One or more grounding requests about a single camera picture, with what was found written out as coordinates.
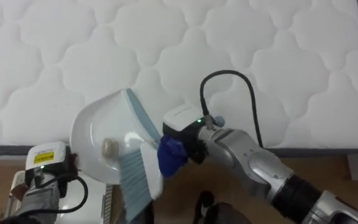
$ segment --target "hand brush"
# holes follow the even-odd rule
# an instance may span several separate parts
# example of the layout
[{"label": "hand brush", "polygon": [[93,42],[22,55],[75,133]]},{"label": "hand brush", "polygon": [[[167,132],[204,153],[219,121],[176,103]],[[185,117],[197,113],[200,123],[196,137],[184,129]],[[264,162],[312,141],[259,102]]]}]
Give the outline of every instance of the hand brush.
[{"label": "hand brush", "polygon": [[144,142],[139,150],[121,156],[119,164],[126,220],[131,222],[162,193],[157,150]]}]

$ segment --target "black wire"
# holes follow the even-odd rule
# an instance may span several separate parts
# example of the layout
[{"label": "black wire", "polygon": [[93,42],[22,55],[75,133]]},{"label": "black wire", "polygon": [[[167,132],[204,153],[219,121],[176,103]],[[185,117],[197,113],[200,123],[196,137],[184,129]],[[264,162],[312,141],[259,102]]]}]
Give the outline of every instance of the black wire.
[{"label": "black wire", "polygon": [[245,75],[241,74],[240,72],[237,72],[237,71],[234,71],[234,70],[221,70],[221,71],[213,72],[213,73],[209,74],[207,77],[205,77],[203,79],[203,81],[201,82],[201,85],[200,85],[200,102],[201,102],[201,109],[203,110],[204,116],[209,115],[208,107],[206,106],[206,102],[205,102],[205,98],[204,98],[204,86],[205,86],[205,83],[208,80],[210,80],[211,78],[215,77],[215,76],[225,75],[225,74],[237,75],[238,77],[242,78],[247,83],[249,93],[250,93],[250,97],[251,97],[252,114],[253,114],[253,117],[254,117],[255,132],[256,132],[256,136],[257,136],[257,139],[258,139],[259,146],[263,148],[264,145],[262,143],[262,137],[260,136],[258,114],[256,112],[256,101],[255,101],[254,89],[253,89],[252,84],[249,81],[249,79]]},{"label": "black wire", "polygon": [[56,210],[56,209],[34,209],[34,210],[30,210],[30,211],[26,211],[24,213],[21,213],[19,216],[29,216],[29,215],[33,215],[36,213],[71,213],[71,212],[75,212],[78,209],[80,209],[86,202],[86,200],[88,199],[88,186],[86,185],[86,182],[84,181],[84,179],[82,179],[81,177],[79,177],[78,175],[75,174],[62,174],[58,177],[53,178],[52,180],[49,180],[43,184],[40,185],[40,187],[46,187],[50,184],[52,184],[55,181],[61,180],[61,179],[75,179],[78,180],[81,185],[84,187],[84,197],[82,199],[82,201],[75,207],[73,208],[69,208],[69,209],[62,209],[62,210]]}]

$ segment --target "white mattress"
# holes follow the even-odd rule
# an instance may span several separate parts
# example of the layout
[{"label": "white mattress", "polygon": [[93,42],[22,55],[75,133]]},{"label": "white mattress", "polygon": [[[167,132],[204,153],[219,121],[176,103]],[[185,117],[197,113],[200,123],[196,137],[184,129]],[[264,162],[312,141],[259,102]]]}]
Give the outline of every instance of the white mattress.
[{"label": "white mattress", "polygon": [[[85,105],[129,87],[161,131],[222,69],[253,83],[266,147],[358,148],[356,0],[0,0],[0,144],[66,141]],[[206,96],[255,137],[242,80]]]}]

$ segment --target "silver robot arm segment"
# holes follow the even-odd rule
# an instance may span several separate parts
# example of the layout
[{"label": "silver robot arm segment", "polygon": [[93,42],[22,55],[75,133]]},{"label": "silver robot arm segment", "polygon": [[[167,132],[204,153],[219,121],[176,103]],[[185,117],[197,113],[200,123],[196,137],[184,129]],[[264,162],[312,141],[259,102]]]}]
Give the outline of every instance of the silver robot arm segment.
[{"label": "silver robot arm segment", "polygon": [[198,137],[205,142],[209,156],[233,171],[252,195],[268,203],[293,174],[243,130],[203,127]]},{"label": "silver robot arm segment", "polygon": [[207,154],[229,168],[252,195],[295,223],[358,223],[358,211],[328,191],[320,192],[260,148],[243,130],[202,127]]}]

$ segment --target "yellow label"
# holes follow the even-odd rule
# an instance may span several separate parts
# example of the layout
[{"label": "yellow label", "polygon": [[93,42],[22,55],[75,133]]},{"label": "yellow label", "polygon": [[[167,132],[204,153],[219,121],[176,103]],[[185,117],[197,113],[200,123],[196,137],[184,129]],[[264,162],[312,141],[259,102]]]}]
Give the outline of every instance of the yellow label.
[{"label": "yellow label", "polygon": [[54,156],[53,152],[45,152],[45,153],[38,154],[34,157],[34,164],[45,162],[45,161],[51,161],[53,160],[53,156]]}]

